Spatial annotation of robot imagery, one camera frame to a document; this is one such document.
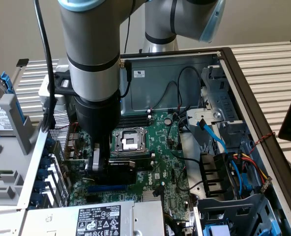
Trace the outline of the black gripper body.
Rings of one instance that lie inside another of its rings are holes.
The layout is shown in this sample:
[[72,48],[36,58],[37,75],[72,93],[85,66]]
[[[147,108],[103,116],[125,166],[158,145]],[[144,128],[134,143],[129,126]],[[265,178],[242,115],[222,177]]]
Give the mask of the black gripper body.
[[75,97],[75,107],[78,123],[89,134],[91,145],[101,143],[119,123],[120,93],[115,92],[110,98],[99,102]]

